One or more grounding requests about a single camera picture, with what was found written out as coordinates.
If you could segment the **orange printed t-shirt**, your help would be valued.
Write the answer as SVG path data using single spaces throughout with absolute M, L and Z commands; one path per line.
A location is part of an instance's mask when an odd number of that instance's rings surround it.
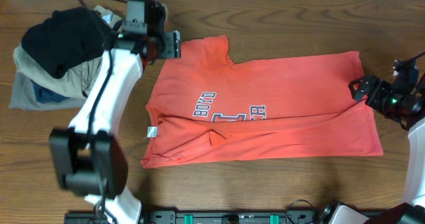
M 167 60 L 147 111 L 155 137 L 144 168 L 383 154 L 373 110 L 352 99 L 357 51 L 236 64 L 226 36 L 182 44 Z

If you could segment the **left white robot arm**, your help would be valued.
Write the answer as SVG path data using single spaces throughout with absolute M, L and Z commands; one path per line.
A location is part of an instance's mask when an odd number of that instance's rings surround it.
M 128 163 L 117 136 L 129 95 L 147 61 L 180 58 L 179 31 L 161 35 L 112 33 L 104 43 L 101 68 L 83 107 L 67 128 L 49 136 L 60 188 L 81 195 L 94 206 L 91 217 L 65 223 L 144 223 L 141 201 L 126 183 Z

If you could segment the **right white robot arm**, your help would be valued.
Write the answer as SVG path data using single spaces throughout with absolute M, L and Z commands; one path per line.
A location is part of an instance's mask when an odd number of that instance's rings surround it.
M 401 204 L 378 213 L 361 213 L 339 204 L 328 220 L 334 224 L 424 224 L 424 78 L 418 84 L 402 85 L 366 75 L 349 83 L 351 96 L 408 131 L 409 161 Z

